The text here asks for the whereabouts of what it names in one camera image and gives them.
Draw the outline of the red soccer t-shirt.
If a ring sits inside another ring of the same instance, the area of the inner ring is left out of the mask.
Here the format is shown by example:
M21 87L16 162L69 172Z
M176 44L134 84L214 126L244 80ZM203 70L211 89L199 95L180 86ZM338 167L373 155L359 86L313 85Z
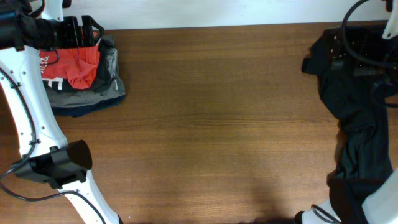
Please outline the red soccer t-shirt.
M90 88L100 64L99 45L97 42L91 47L40 51L43 83L58 91Z

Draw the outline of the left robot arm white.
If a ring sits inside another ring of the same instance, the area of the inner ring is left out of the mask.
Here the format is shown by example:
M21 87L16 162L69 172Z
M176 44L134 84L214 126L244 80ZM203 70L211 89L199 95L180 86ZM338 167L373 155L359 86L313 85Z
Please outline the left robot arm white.
M79 25L64 17L70 1L1 2L1 87L16 125L21 159L10 173L48 184L66 196L85 223L120 223L106 203L92 174L86 142L68 142L59 128L40 71L41 50L90 47L100 41L90 16Z

